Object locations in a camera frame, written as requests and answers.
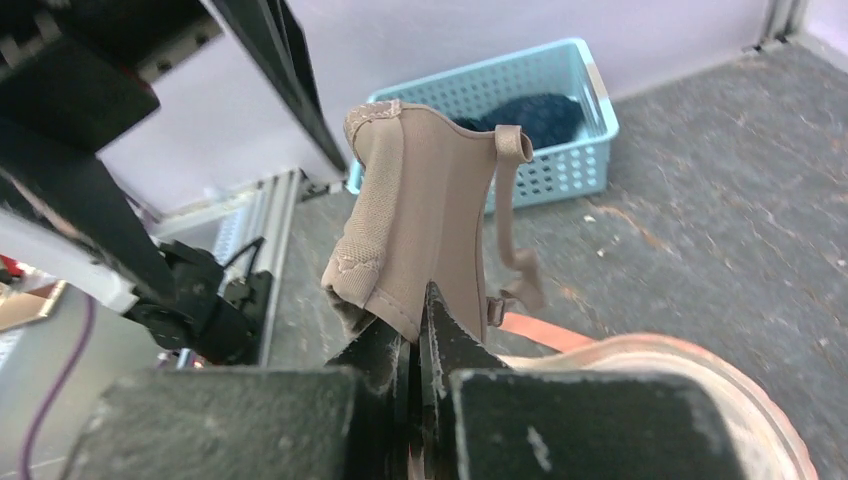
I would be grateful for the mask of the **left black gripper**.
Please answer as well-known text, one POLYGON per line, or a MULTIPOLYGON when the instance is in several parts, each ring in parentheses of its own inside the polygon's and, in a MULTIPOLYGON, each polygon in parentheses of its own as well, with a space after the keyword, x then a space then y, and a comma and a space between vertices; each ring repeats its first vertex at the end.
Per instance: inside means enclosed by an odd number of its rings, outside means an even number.
POLYGON ((156 111, 153 82, 221 33, 199 1, 4 1, 1 116, 95 153, 156 111))

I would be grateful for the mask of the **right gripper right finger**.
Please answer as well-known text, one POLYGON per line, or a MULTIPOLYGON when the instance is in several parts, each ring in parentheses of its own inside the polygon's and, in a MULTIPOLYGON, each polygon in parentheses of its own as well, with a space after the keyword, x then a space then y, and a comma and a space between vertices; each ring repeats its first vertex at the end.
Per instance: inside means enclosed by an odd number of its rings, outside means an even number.
POLYGON ((428 479, 741 479, 717 404, 657 370, 533 367, 491 354, 426 290, 419 338, 428 479))

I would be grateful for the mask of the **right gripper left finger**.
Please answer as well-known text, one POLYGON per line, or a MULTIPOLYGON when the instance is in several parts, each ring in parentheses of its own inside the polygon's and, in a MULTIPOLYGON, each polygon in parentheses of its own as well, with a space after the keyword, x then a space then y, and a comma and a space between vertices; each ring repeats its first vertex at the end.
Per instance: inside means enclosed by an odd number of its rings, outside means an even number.
POLYGON ((308 369, 148 369, 96 402, 65 479, 402 479, 410 348, 371 323, 308 369))

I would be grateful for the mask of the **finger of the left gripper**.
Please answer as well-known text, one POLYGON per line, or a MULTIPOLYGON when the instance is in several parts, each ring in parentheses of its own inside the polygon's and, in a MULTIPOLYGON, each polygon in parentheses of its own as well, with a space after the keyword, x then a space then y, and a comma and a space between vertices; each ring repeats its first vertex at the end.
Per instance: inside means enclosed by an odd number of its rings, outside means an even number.
POLYGON ((219 0, 213 5, 332 168, 347 173, 323 115, 305 34, 288 3, 219 0))

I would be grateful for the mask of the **beige taupe bra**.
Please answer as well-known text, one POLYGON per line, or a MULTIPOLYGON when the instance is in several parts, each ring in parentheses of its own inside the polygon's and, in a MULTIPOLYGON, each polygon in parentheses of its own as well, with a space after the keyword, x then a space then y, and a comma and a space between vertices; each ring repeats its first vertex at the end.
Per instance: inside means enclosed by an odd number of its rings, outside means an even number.
POLYGON ((478 339, 514 300, 546 304, 538 256, 513 241, 513 189, 533 146, 517 125, 463 128, 400 100, 353 108, 344 132, 359 195, 321 279, 346 328, 382 321, 419 338, 429 283, 478 339))

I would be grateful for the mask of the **dark blue lace bra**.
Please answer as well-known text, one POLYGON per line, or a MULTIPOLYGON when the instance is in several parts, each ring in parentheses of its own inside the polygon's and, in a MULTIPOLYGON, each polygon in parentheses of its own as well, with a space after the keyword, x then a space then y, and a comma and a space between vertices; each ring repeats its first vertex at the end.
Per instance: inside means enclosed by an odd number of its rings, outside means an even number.
POLYGON ((535 149, 574 140, 585 119, 581 105, 561 94, 537 94, 510 100, 477 117, 455 117, 457 125, 475 132, 493 131, 497 125, 518 125, 535 149))

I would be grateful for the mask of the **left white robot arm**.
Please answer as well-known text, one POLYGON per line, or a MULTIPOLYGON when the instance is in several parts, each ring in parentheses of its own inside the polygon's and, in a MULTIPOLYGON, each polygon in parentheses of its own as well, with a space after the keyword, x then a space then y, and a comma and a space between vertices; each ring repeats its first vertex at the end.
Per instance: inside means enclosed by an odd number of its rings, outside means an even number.
POLYGON ((158 107, 167 42, 201 25, 186 1, 5 1, 1 5, 1 198, 171 301, 170 265, 98 152, 158 107))

